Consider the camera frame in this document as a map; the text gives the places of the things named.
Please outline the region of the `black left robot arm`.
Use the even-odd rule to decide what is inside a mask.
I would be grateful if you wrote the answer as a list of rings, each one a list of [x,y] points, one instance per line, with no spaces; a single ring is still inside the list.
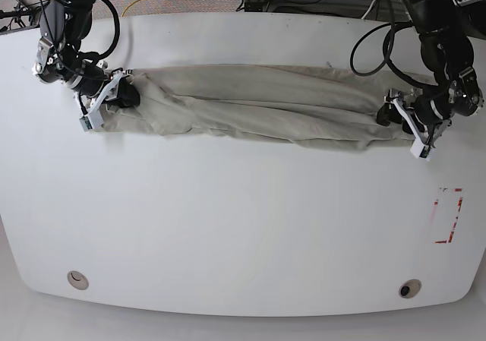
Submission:
[[[414,136],[412,155],[427,159],[435,141],[451,126],[454,115],[471,116],[484,105],[473,68],[474,50],[462,27],[452,0],[401,0],[409,21],[393,25],[383,41],[383,53],[395,32],[414,28],[421,42],[421,58],[434,75],[434,85],[422,83],[401,72],[392,62],[388,67],[419,95],[409,99],[407,93],[392,89],[377,113],[377,123],[396,123]]]

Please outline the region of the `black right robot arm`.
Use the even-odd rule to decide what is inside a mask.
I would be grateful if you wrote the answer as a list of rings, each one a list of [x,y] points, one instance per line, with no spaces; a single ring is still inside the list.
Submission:
[[[82,40],[92,27],[92,10],[101,1],[112,13],[114,36],[105,52],[82,52]],[[110,0],[50,0],[40,5],[39,28],[33,74],[45,84],[61,82],[74,94],[85,131],[103,126],[103,105],[122,109],[140,104],[140,94],[121,68],[110,71],[106,64],[118,45],[121,24]]]

